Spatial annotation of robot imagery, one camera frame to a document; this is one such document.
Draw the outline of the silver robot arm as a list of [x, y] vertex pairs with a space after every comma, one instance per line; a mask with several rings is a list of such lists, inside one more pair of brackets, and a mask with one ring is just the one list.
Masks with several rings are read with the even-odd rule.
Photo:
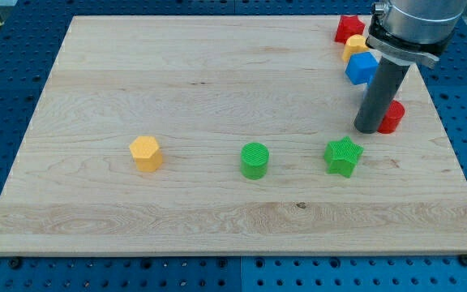
[[439, 61], [467, 0], [379, 0], [371, 6], [366, 45], [399, 65], [432, 68]]

